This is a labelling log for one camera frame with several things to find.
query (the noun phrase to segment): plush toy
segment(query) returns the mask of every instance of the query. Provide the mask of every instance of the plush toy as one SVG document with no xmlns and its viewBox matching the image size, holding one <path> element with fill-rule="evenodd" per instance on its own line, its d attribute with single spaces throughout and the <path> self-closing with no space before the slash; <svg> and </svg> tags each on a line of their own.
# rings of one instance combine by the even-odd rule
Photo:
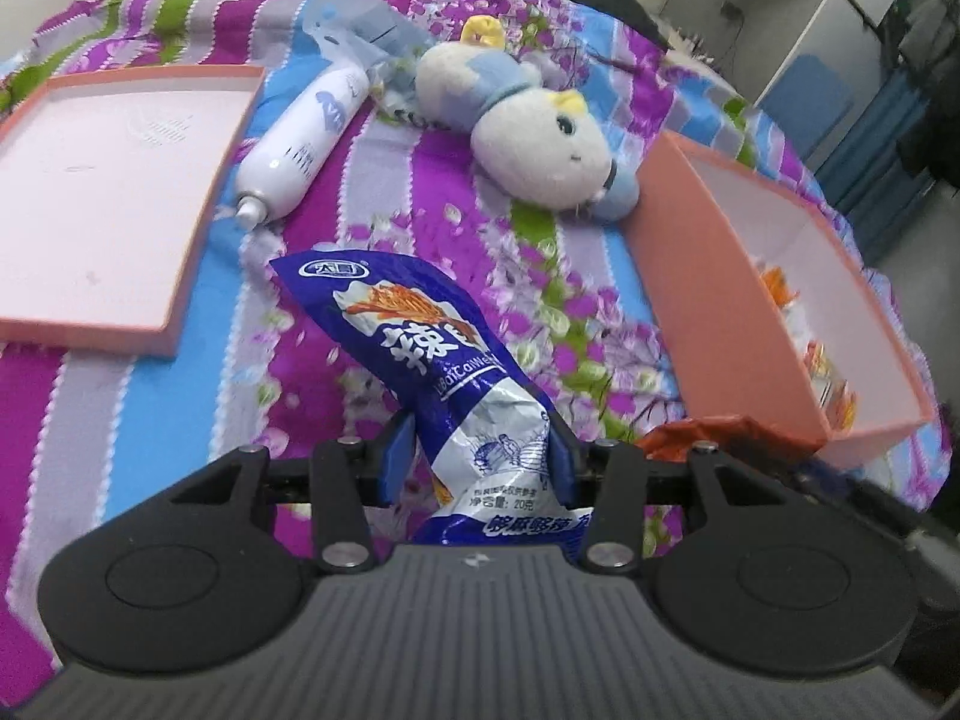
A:
<svg viewBox="0 0 960 720">
<path fill-rule="evenodd" d="M 473 16 L 459 43 L 426 50 L 416 65 L 421 112 L 469 133 L 477 162 L 511 196 L 623 218 L 637 205 L 637 177 L 616 164 L 583 95 L 542 88 L 538 68 L 504 45 L 496 18 Z"/>
</svg>

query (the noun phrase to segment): plastic bag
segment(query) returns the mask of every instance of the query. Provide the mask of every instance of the plastic bag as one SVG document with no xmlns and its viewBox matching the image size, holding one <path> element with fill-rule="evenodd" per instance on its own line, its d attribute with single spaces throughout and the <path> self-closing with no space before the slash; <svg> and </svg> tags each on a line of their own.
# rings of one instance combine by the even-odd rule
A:
<svg viewBox="0 0 960 720">
<path fill-rule="evenodd" d="M 440 510 L 415 541 L 579 543 L 590 509 L 563 507 L 549 482 L 553 406 L 464 290 L 402 254 L 306 251 L 272 266 L 314 322 L 416 415 Z"/>
</svg>

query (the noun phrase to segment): snack bag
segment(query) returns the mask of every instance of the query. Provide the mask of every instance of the snack bag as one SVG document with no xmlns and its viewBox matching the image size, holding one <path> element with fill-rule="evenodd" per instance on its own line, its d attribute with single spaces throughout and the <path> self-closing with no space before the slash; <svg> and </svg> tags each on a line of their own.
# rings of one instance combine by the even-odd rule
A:
<svg viewBox="0 0 960 720">
<path fill-rule="evenodd" d="M 272 266 L 314 322 L 416 415 L 441 508 L 415 541 L 576 547 L 590 509 L 565 509 L 549 483 L 553 406 L 531 394 L 464 290 L 403 254 L 306 251 Z"/>
<path fill-rule="evenodd" d="M 820 404 L 827 423 L 834 430 L 851 429 L 856 420 L 856 393 L 829 359 L 824 345 L 814 337 L 800 294 L 790 290 L 784 269 L 761 265 L 760 270 L 760 279 L 776 307 L 781 310 L 790 341 L 793 341 L 797 354 L 803 359 L 813 396 Z"/>
</svg>

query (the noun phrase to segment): open pink box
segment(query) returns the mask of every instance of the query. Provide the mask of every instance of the open pink box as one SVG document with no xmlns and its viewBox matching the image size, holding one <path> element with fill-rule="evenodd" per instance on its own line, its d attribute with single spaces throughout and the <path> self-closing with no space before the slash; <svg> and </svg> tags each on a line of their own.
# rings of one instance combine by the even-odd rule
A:
<svg viewBox="0 0 960 720">
<path fill-rule="evenodd" d="M 0 124 L 0 343 L 172 357 L 262 81 L 239 65 L 59 76 Z"/>
<path fill-rule="evenodd" d="M 747 415 L 821 445 L 851 469 L 933 419 L 933 403 L 882 307 L 822 215 L 778 184 L 664 132 L 623 223 L 693 418 Z M 751 258 L 784 269 L 858 397 L 834 431 Z"/>
</svg>

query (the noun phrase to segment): bed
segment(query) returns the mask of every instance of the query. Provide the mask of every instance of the bed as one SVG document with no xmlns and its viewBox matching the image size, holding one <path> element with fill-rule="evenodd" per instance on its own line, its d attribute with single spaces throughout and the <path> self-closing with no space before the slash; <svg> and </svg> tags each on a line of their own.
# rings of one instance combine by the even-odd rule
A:
<svg viewBox="0 0 960 720">
<path fill-rule="evenodd" d="M 75 2 L 37 30 L 25 65 L 4 81 L 0 105 L 24 100 L 50 74 L 253 63 L 269 74 L 239 161 L 318 71 L 315 47 L 299 29 L 304 1 Z M 498 15 L 512 45 L 546 50 L 568 71 L 621 160 L 639 164 L 663 127 L 678 131 L 794 189 L 857 256 L 846 221 L 769 118 L 714 81 L 662 62 L 610 17 L 563 0 L 387 1 L 440 38 L 455 36 L 469 15 Z M 588 51 L 634 70 L 589 61 Z M 472 170 L 463 138 L 401 127 L 370 108 L 349 126 L 322 177 L 281 238 L 212 225 L 175 360 L 15 344 L 0 353 L 4 701 L 22 699 L 51 673 L 35 589 L 59 547 L 229 448 L 262 442 L 274 457 L 302 456 L 318 440 L 373 435 L 395 408 L 378 381 L 282 298 L 265 265 L 279 250 L 339 245 L 435 263 L 477 298 L 584 439 L 629 440 L 683 416 L 616 228 L 574 225 L 512 203 Z M 229 186 L 220 201 L 232 201 Z M 873 271 L 864 277 L 902 335 L 888 283 Z M 932 393 L 923 355 L 904 341 Z M 931 424 L 858 472 L 925 507 L 948 468 L 940 425 Z M 378 538 L 408 538 L 432 500 L 418 466 L 400 504 L 371 514 Z M 304 550 L 307 524 L 296 512 L 281 514 L 277 536 Z M 677 528 L 659 512 L 650 538 L 670 541 Z"/>
</svg>

